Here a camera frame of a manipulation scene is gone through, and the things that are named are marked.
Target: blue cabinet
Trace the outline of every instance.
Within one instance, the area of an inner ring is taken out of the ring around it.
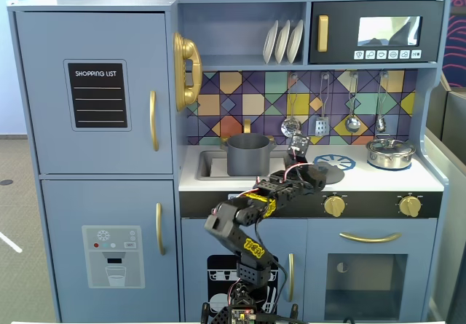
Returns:
[[[42,188],[64,323],[179,321],[172,181]]]
[[[173,172],[164,14],[16,21],[40,173]]]
[[[304,320],[419,322],[436,224],[309,219]]]
[[[232,255],[214,237],[204,230],[204,219],[184,219],[183,234],[183,278],[186,322],[200,320],[203,302],[210,302],[216,310],[226,306],[229,286],[237,280],[236,256]],[[245,229],[255,239],[253,226]],[[304,268],[307,238],[305,219],[267,219],[259,224],[258,231],[266,248],[273,253],[288,274],[294,265],[294,278],[288,280],[277,305],[279,315],[289,316],[293,303],[299,305],[302,317],[304,300]],[[283,282],[279,269],[272,270],[267,301],[263,308],[270,310]],[[293,293],[290,285],[293,282]]]

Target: water dispenser panel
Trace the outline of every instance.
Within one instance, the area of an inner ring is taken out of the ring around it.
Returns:
[[[90,288],[144,288],[139,226],[83,226]]]

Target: silver pot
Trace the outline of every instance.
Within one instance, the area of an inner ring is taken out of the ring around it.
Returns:
[[[392,138],[372,140],[366,144],[366,148],[368,163],[388,170],[408,167],[416,151],[413,145]]]
[[[275,141],[258,133],[240,133],[222,143],[229,176],[267,176]]]

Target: toy kitchen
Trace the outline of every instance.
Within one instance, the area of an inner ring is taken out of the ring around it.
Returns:
[[[426,321],[448,180],[424,128],[449,8],[9,7],[57,319],[198,322],[205,302],[212,319],[244,275],[206,221],[236,199],[263,198],[269,212],[275,195],[251,191],[274,181],[300,194],[241,229],[273,255],[261,311]]]

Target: geometric pattern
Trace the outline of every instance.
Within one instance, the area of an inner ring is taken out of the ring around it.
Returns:
[[[220,138],[242,132],[246,119],[251,132],[272,135],[277,144],[287,143],[280,125],[291,114],[302,123],[302,132],[312,144],[365,144],[374,139],[377,114],[379,70],[358,71],[355,116],[361,122],[357,133],[344,126],[350,112],[350,71],[329,71],[330,86],[325,116],[330,120],[330,134],[315,136],[315,123],[322,112],[320,71],[294,72],[298,79],[288,79],[287,71],[206,72],[197,102],[187,107],[187,133],[190,144],[220,144]],[[388,71],[389,82],[382,80],[381,92],[387,90],[382,113],[391,136],[406,140],[409,135],[417,71]],[[323,83],[326,97],[327,82]]]

